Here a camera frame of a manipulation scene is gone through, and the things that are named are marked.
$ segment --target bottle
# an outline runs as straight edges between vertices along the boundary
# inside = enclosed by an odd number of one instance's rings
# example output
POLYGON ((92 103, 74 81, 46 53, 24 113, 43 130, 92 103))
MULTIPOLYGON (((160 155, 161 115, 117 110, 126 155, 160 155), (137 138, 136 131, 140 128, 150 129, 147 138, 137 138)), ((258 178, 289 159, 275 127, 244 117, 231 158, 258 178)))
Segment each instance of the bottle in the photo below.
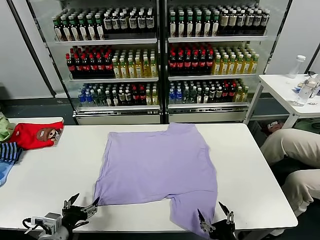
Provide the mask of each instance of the bottle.
POLYGON ((126 33, 128 31, 128 22, 124 12, 120 12, 119 22, 120 22, 121 32, 126 33))
POLYGON ((227 54, 224 55, 223 62, 220 64, 219 75, 226 75, 227 74, 228 58, 229 58, 229 56, 227 54))
POLYGON ((255 54, 253 56, 253 61, 250 63, 248 74, 255 74, 256 73, 259 57, 260 57, 259 54, 255 54))
POLYGON ((120 70, 121 70, 122 78, 128 79, 130 75, 129 75, 127 62, 125 61, 124 58, 120 58, 120 70))
POLYGON ((64 34, 63 34, 63 32, 61 31, 61 29, 59 28, 60 23, 59 23, 59 21, 58 21, 58 17, 57 17, 57 16, 53 16, 51 19, 52 19, 53 24, 54 24, 53 30, 54 30, 54 32, 55 32, 55 35, 56 35, 56 37, 57 37, 57 40, 58 40, 59 42, 62 42, 62 41, 64 40, 64 34))
POLYGON ((212 68, 212 74, 213 75, 219 75, 219 72, 220 72, 220 64, 221 62, 221 56, 219 54, 217 54, 215 56, 215 61, 214 61, 214 65, 213 65, 213 68, 212 68))
POLYGON ((193 23, 193 12, 192 11, 188 11, 188 19, 186 22, 186 36, 188 38, 192 37, 193 35, 193 27, 194 27, 194 23, 193 23))
POLYGON ((111 21, 111 18, 110 18, 110 12, 106 12, 104 14, 104 20, 103 20, 103 23, 104 23, 104 32, 106 34, 110 34, 112 33, 112 21, 111 21))
POLYGON ((140 58, 139 57, 135 57, 135 72, 136 72, 136 77, 137 78, 142 78, 143 76, 143 70, 142 70, 142 66, 140 63, 140 58))
POLYGON ((202 28, 202 12, 201 11, 197 11, 196 12, 196 21, 195 21, 195 37, 200 37, 201 35, 201 28, 202 28))
POLYGON ((61 19, 61 26, 62 26, 62 29, 63 29, 63 32, 64 32, 64 35, 65 35, 65 40, 66 41, 72 41, 72 37, 71 37, 71 33, 70 33, 70 29, 69 29, 69 24, 68 24, 68 21, 67 21, 67 17, 62 15, 60 17, 61 19))
POLYGON ((217 36, 218 27, 219 27, 219 11, 214 12, 213 24, 212 24, 212 37, 217 36))
POLYGON ((87 15, 86 16, 86 20, 88 22, 88 31, 89 31, 89 35, 91 40, 97 40, 97 31, 95 30, 95 25, 92 19, 92 15, 87 15))
POLYGON ((236 61, 233 69, 233 74, 241 74, 242 65, 244 62, 244 55, 239 54, 238 60, 236 61))
POLYGON ((227 69, 226 69, 226 74, 227 74, 227 75, 231 75, 231 74, 234 73, 235 62, 236 62, 236 55, 232 54, 232 55, 231 55, 230 62, 228 62, 228 67, 227 67, 227 69))
POLYGON ((119 66, 119 63, 116 58, 112 59, 112 65, 113 65, 113 71, 114 71, 115 78, 121 79, 122 78, 121 70, 120 70, 120 66, 119 66))
POLYGON ((151 70, 151 77, 156 78, 158 77, 157 65, 155 56, 150 57, 150 70, 151 70))
POLYGON ((70 73, 74 74, 76 71, 76 66, 75 66, 75 62, 73 61, 73 59, 70 58, 69 53, 67 53, 65 55, 65 59, 66 59, 66 65, 68 66, 70 73))
POLYGON ((239 102, 247 102, 249 87, 245 86, 244 91, 241 94, 239 102))
POLYGON ((146 31, 146 17, 144 16, 143 12, 139 12, 138 26, 139 26, 140 32, 146 31))
POLYGON ((288 74, 288 77, 291 79, 295 79, 297 77, 297 74, 299 73, 299 69, 301 67, 301 64, 306 60, 306 57, 303 55, 296 56, 296 62, 295 67, 291 69, 291 71, 288 74))
POLYGON ((176 33, 176 13, 172 11, 170 12, 170 38, 175 38, 176 33))
POLYGON ((242 94, 242 87, 238 86, 237 91, 236 91, 235 95, 233 96, 232 102, 233 103, 240 102, 241 94, 242 94))
POLYGON ((80 32, 81 32, 81 36, 82 36, 82 39, 84 41, 87 41, 89 40, 89 32, 87 30, 87 26, 85 24, 85 20, 84 20, 84 16, 83 15, 79 15, 78 16, 78 20, 79 20, 79 29, 80 29, 80 32))
POLYGON ((205 21, 204 21, 204 30, 203 30, 203 36, 204 37, 209 37, 209 33, 211 31, 211 12, 210 11, 206 11, 205 12, 205 21))
POLYGON ((118 18, 118 14, 116 12, 112 13, 112 28, 114 33, 120 32, 120 20, 118 18))

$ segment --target yellow bottle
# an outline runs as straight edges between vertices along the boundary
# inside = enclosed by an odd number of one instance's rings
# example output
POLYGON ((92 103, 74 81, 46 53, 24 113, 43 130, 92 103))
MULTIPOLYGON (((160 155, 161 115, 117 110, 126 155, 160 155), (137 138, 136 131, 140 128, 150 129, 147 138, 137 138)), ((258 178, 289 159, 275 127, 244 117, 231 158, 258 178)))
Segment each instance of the yellow bottle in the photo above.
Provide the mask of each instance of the yellow bottle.
POLYGON ((233 74, 240 74, 241 73, 243 62, 244 62, 244 55, 239 54, 238 60, 236 61, 235 65, 234 65, 233 74))
POLYGON ((128 62, 129 62, 128 69, 129 69, 130 78, 134 79, 134 78, 136 78, 137 73, 136 73, 135 63, 134 63, 132 57, 128 58, 128 62))
POLYGON ((143 69, 140 64, 140 56, 135 57, 135 73, 137 78, 142 78, 143 76, 143 69))
POLYGON ((151 77, 151 70, 150 70, 150 65, 149 65, 149 61, 148 61, 147 56, 143 57, 143 77, 144 78, 151 77))
POLYGON ((236 55, 232 54, 230 62, 228 62, 228 67, 226 69, 226 74, 227 75, 231 75, 231 74, 234 73, 235 64, 236 64, 236 55))
POLYGON ((250 74, 255 74, 255 73, 256 73, 259 57, 260 57, 259 54, 254 55, 253 61, 252 61, 251 64, 250 64, 248 73, 250 73, 250 74))
POLYGON ((249 87, 248 86, 245 86, 244 87, 244 91, 243 93, 241 94, 241 97, 239 99, 239 102, 246 102, 247 101, 247 98, 248 98, 248 90, 249 90, 249 87))
POLYGON ((212 68, 212 74, 213 75, 218 75, 220 71, 220 59, 221 56, 218 54, 215 56, 215 61, 213 63, 213 68, 212 68))
POLYGON ((220 70, 219 70, 219 74, 220 75, 226 75, 227 74, 228 58, 229 58, 229 56, 227 54, 224 55, 223 62, 220 64, 220 70))
POLYGON ((240 74, 248 74, 250 63, 251 63, 251 54, 247 54, 245 61, 243 61, 243 63, 242 63, 242 68, 241 68, 240 74))
POLYGON ((156 78, 158 77, 157 65, 155 56, 150 57, 150 70, 151 70, 151 77, 156 78))
POLYGON ((238 90, 236 91, 235 95, 233 96, 232 102, 233 103, 240 102, 241 94, 242 94, 242 87, 238 86, 238 90))

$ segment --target white wall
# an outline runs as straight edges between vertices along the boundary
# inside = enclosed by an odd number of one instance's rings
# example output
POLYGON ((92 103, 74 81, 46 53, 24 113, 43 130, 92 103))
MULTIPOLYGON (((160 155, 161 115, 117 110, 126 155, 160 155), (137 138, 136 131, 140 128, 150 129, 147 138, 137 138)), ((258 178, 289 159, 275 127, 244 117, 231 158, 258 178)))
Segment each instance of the white wall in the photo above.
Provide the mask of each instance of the white wall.
POLYGON ((0 9, 0 99, 52 98, 6 1, 0 9))

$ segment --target khaki pants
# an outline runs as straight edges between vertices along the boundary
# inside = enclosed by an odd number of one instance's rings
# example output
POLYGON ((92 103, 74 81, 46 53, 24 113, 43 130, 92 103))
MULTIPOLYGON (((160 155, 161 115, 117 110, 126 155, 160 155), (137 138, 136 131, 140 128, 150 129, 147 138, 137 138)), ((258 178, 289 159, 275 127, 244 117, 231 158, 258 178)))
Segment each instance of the khaki pants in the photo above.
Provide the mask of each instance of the khaki pants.
POLYGON ((289 174, 281 187, 296 217, 307 210, 313 198, 320 199, 320 135, 297 129, 281 129, 267 138, 261 151, 269 165, 284 156, 317 169, 289 174))

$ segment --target plastic water bottle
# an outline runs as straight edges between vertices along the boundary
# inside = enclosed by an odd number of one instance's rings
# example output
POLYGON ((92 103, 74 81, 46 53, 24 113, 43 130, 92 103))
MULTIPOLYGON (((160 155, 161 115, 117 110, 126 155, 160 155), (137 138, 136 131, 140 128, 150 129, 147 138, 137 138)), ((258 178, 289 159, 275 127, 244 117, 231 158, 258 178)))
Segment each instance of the plastic water bottle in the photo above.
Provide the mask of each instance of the plastic water bottle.
POLYGON ((175 103, 176 104, 182 104, 182 92, 181 92, 180 88, 176 92, 175 103))
POLYGON ((295 79, 297 77, 297 74, 299 73, 299 69, 301 67, 301 64, 306 60, 306 57, 303 55, 296 56, 296 63, 294 68, 291 69, 291 71, 288 74, 288 77, 291 79, 295 79))
POLYGON ((171 88, 169 92, 169 104, 175 104, 176 103, 176 95, 174 90, 171 88))
POLYGON ((315 90, 316 85, 317 83, 313 79, 309 78, 309 80, 306 80, 298 94, 297 100, 294 102, 294 105, 299 107, 304 106, 315 90))

